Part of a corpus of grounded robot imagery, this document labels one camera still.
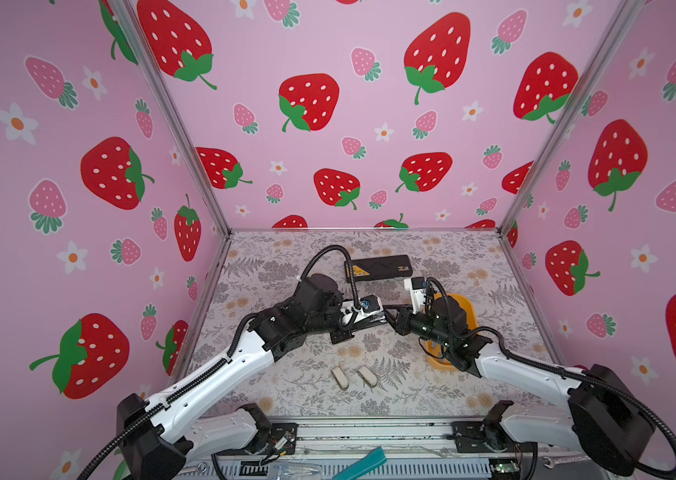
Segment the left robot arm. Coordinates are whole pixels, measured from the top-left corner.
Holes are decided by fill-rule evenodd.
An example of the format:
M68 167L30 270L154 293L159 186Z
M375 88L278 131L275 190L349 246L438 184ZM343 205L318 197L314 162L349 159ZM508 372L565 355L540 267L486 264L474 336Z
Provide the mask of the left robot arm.
M298 282L294 294L243 318L231 345L192 374L146 400L129 396L117 407L117 442L132 479L172 479L201 456L266 454L271 423L253 403L234 413L203 414L248 377L300 348L308 336L336 341L385 320L375 295L345 299L322 274Z

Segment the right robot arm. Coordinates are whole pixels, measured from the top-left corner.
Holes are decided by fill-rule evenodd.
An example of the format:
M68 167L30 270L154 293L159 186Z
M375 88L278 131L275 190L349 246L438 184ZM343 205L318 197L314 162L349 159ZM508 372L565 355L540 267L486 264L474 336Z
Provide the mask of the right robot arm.
M609 368L565 367L511 351L488 326L470 328L467 313L452 297L416 295L411 305L393 305L385 318L399 335L414 335L442 347L458 371L513 385L553 404L553 415L531 415L507 401L485 418L494 449L514 443L544 443L586 454L619 476L645 471L641 456L660 418L638 400Z

